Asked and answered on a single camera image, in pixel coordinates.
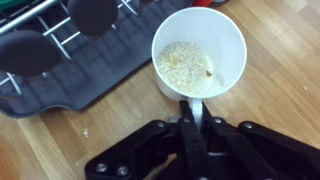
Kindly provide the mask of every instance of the dish rack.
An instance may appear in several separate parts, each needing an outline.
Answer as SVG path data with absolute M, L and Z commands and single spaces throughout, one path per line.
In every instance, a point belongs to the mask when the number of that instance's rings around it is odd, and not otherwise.
M 132 0 L 118 0 L 118 9 L 127 8 L 133 15 L 138 16 L 139 10 L 131 6 Z M 71 18 L 68 15 L 68 10 L 66 7 L 66 0 L 34 0 L 23 3 L 14 8 L 6 9 L 0 11 L 0 38 L 2 35 L 12 32 L 19 31 L 19 29 L 32 29 L 42 33 L 43 36 L 51 38 L 55 44 L 59 47 L 67 61 L 72 61 L 71 56 L 65 48 L 65 45 L 73 41 L 76 38 L 80 38 L 82 35 L 79 31 L 72 32 L 66 37 L 58 38 L 55 32 L 69 23 L 72 23 Z M 56 17 L 59 19 L 57 22 L 48 22 L 46 13 L 50 9 L 55 9 L 55 11 L 63 11 L 63 16 L 59 15 Z M 113 24 L 111 26 L 113 29 L 117 29 L 117 26 Z M 44 78 L 48 75 L 46 72 L 42 74 Z M 22 95 L 22 90 L 19 84 L 15 80 L 15 75 L 8 72 L 0 72 L 0 88 L 5 84 L 10 84 L 15 89 L 16 95 L 6 95 L 0 96 L 0 98 L 11 99 Z

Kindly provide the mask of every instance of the wooden table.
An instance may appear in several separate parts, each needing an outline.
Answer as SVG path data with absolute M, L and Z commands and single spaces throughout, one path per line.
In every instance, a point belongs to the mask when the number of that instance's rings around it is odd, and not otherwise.
M 205 100 L 211 113 L 320 148 L 320 1 L 231 0 L 218 10 L 243 32 L 248 63 L 230 91 Z M 177 113 L 148 64 L 80 112 L 1 116 L 0 179 L 84 179 L 89 159 L 148 121 Z

